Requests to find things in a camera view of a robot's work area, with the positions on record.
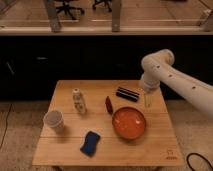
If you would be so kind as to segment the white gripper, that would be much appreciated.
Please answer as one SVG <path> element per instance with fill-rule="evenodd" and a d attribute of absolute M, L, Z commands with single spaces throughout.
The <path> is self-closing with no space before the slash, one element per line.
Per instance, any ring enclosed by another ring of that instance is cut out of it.
<path fill-rule="evenodd" d="M 160 81 L 149 74 L 143 74 L 139 85 L 146 92 L 144 94 L 145 107 L 150 108 L 153 102 L 153 94 L 151 92 L 159 88 Z"/>

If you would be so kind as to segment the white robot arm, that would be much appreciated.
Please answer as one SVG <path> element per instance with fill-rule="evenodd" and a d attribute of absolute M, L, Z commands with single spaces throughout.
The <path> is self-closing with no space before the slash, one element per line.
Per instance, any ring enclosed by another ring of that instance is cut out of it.
<path fill-rule="evenodd" d="M 213 118 L 213 86 L 186 75 L 172 67 L 175 56 L 169 49 L 146 55 L 141 60 L 144 73 L 140 87 L 151 93 L 163 82 L 198 110 Z"/>

